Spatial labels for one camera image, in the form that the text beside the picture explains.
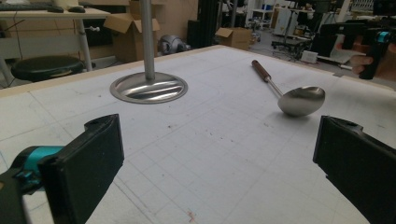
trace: wooden handle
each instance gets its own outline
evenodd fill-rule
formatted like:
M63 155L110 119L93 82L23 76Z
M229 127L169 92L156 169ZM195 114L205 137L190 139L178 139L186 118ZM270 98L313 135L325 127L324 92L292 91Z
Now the wooden handle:
M257 60L253 60L251 65L254 67L254 69L256 69L256 72L259 74L262 80L264 80L264 82L268 82L268 79L271 79L271 76L267 73L267 71L265 71L262 65L257 62Z

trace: stool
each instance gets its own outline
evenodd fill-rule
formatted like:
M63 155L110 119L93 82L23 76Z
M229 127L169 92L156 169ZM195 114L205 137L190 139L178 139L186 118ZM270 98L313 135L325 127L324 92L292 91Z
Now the stool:
M21 60L11 67L17 79L32 82L44 81L81 73L84 63L71 56L44 56Z

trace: ladle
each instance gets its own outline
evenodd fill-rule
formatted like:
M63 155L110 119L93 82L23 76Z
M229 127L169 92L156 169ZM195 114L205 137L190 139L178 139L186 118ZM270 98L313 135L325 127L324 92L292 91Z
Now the ladle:
M283 94L257 60L253 60L251 65L264 82L269 82L279 95L277 105L285 114L293 117L306 116L314 113L323 105L326 93L322 88L307 86Z

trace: pole base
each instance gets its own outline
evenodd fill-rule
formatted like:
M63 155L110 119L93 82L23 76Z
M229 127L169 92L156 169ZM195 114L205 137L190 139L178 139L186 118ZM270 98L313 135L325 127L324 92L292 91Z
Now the pole base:
M180 77L155 73L154 79L146 79L146 73L136 73L121 77L110 86L110 92L125 102L153 105L176 100L188 89Z

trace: white desk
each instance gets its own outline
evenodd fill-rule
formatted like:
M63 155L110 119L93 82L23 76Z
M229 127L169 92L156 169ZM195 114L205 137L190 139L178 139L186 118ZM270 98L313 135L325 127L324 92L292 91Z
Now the white desk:
M347 119L396 147L396 92L226 47L156 58L182 77L183 97L159 105L114 98L110 84L141 62L0 91L0 172L29 146L63 146L83 124L120 114L124 165L89 223L333 223L366 219L312 162L321 115ZM286 92L320 86L316 113L282 114L258 60ZM44 193L26 196L34 223L51 223Z
M24 57L36 56L38 52L51 54L56 53L61 48L82 49L87 71L92 70L91 56L88 49L87 36L85 34L83 20L105 19L109 14L95 8L85 8L85 13L51 13L47 11L2 11L0 20L77 20L78 36L51 36L33 38L0 38L0 68L5 78L11 77L5 59L20 58L21 55L17 46L21 46L21 54Z

